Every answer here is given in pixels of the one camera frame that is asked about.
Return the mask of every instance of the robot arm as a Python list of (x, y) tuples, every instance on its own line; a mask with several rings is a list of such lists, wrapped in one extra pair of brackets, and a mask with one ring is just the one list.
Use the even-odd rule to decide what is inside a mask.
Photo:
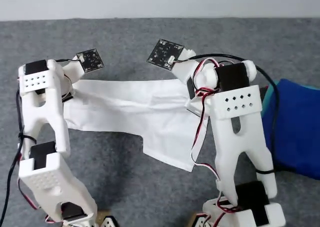
[(46, 143), (24, 140), (19, 178), (55, 222), (98, 227), (97, 205), (65, 161), (70, 155), (70, 140), (63, 99), (66, 95), (72, 98), (72, 84), (85, 73), (102, 68), (103, 62), (95, 49), (81, 52), (74, 59), (64, 67), (49, 59), (28, 63), (18, 70), (24, 134), (36, 139), (45, 123), (55, 134), (55, 141)]
[[(188, 60), (195, 55), (193, 50), (187, 50), (183, 45), (160, 39), (147, 62), (170, 70), (187, 86), (190, 99), (186, 108), (198, 116), (203, 105), (202, 99), (195, 94), (195, 88), (219, 88), (217, 93), (205, 99), (205, 115), (210, 116), (216, 147), (216, 185), (233, 207), (244, 209), (232, 214), (232, 223), (225, 226), (284, 226), (281, 206), (269, 203), (269, 199), (277, 195), (277, 185), (272, 155), (264, 136), (259, 86), (250, 85), (257, 74), (256, 66), (250, 60), (221, 67), (218, 63), (203, 62), (195, 75), (199, 62)], [(239, 132), (233, 130), (233, 118), (240, 122)], [(235, 170), (243, 152), (254, 164), (258, 181), (236, 186)], [(211, 216), (216, 215), (213, 208), (216, 202), (211, 202), (206, 208)]]

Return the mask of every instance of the blue cloth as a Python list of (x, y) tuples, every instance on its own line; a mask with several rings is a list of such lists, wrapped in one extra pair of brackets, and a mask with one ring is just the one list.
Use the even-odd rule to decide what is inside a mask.
[[(320, 180), (320, 90), (287, 79), (277, 84), (280, 95), (275, 127), (275, 161), (295, 172)], [(275, 111), (272, 93), (262, 118), (267, 147)]]

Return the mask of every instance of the white cloth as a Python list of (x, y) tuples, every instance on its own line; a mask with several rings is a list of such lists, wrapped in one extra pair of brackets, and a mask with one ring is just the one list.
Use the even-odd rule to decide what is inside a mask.
[[(141, 136), (145, 154), (192, 171), (190, 151), (200, 118), (184, 107), (188, 91), (178, 79), (80, 80), (73, 88), (75, 98), (64, 103), (64, 118), (70, 129)], [(193, 149), (194, 159), (202, 147), (207, 124), (206, 118)]]

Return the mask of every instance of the gray carpet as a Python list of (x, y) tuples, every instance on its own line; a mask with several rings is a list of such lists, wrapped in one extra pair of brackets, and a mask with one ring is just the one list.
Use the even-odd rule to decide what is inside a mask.
[[(320, 19), (101, 19), (0, 22), (0, 200), (17, 148), (15, 91), (18, 67), (40, 59), (72, 58), (97, 48), (105, 68), (87, 79), (144, 81), (174, 78), (146, 63), (159, 38), (198, 54), (228, 53), (254, 60), (274, 79), (287, 78), (320, 88)], [(266, 85), (259, 76), (256, 83)], [(208, 128), (199, 159), (212, 163), (214, 138)], [(41, 133), (50, 140), (52, 131)], [(70, 131), (74, 175), (87, 186), (101, 210), (111, 210), (124, 227), (183, 227), (202, 204), (217, 196), (214, 176), (201, 167), (188, 173), (142, 153), (139, 136), (113, 132)], [(4, 226), (44, 227), (42, 210), (34, 211), (12, 179)], [(253, 180), (254, 169), (242, 155), (237, 184)], [(320, 182), (281, 172), (279, 202), (288, 227), (318, 226)]]

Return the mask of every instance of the white wall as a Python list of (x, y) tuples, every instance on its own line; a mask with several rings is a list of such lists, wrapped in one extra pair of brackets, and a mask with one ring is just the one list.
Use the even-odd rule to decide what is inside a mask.
[(152, 17), (320, 17), (320, 1), (0, 0), (0, 21)]

